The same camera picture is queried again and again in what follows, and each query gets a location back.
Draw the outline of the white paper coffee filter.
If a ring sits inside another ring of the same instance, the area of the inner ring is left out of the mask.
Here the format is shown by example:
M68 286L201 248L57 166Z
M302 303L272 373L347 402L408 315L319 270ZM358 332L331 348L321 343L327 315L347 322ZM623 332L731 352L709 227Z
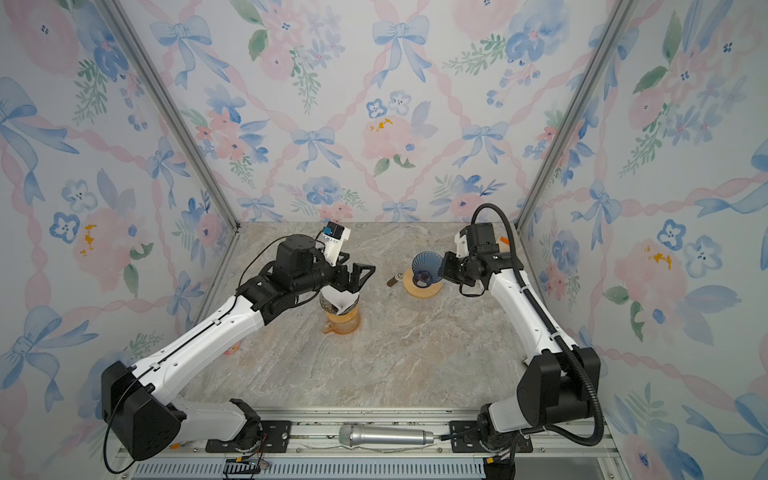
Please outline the white paper coffee filter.
M326 313L342 316L358 304L359 294L339 291L331 286L326 286L321 289L319 299L321 307Z

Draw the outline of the orange glass carafe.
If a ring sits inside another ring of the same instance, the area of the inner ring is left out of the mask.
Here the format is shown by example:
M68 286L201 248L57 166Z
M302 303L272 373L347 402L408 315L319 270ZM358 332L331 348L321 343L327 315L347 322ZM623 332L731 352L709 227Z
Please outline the orange glass carafe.
M323 326L324 334L335 333L338 335L346 335L355 331L360 324L358 307L355 307L343 315L334 315L329 312L326 312L325 315L327 321Z

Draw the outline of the blue glass dripper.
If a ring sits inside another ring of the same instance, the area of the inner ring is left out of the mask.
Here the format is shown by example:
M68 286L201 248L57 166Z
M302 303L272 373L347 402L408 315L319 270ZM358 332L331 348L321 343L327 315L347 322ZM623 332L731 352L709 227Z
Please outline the blue glass dripper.
M443 276L443 257L433 251L418 253L411 265L412 282L420 289L439 283Z

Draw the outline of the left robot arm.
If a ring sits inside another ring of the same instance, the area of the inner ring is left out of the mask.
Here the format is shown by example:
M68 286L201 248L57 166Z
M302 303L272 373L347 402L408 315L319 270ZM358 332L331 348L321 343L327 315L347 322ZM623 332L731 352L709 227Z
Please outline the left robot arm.
M181 391L231 346L301 306L300 296L322 288L356 294L373 265L332 266L322 260L286 274L275 263L240 285L218 310L168 346L131 366L117 361L101 374L103 418L135 461L148 460L176 443L214 440L243 452L265 436L258 413L245 401L188 402Z

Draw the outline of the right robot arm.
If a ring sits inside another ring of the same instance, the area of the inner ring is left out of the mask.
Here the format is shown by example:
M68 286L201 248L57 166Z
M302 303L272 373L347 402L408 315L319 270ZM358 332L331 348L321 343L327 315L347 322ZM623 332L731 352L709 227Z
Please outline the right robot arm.
M464 227L455 243L456 250L443 257L443 278L461 288L480 283L501 306L526 355L514 395L481 408L479 439L497 449L516 435L551 431L581 446L600 443L605 420L597 353L580 347L559 326L516 253L500 249L490 223Z

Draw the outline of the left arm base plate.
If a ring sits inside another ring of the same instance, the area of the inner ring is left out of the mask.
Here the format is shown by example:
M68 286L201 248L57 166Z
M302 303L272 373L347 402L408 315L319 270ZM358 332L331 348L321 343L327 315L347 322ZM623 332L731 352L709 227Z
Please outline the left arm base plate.
M262 420L247 424L234 440L208 440L207 453L286 453L293 424L288 420Z

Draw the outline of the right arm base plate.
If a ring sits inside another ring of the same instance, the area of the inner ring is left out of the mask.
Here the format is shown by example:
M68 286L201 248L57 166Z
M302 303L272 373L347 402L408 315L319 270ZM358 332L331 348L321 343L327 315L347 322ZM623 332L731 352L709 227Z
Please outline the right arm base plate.
M479 425L477 420L450 421L449 432L441 434L440 440L449 442L453 453L501 454L510 448L513 440L517 440L516 453L533 452L530 437L517 431L500 433L484 423Z

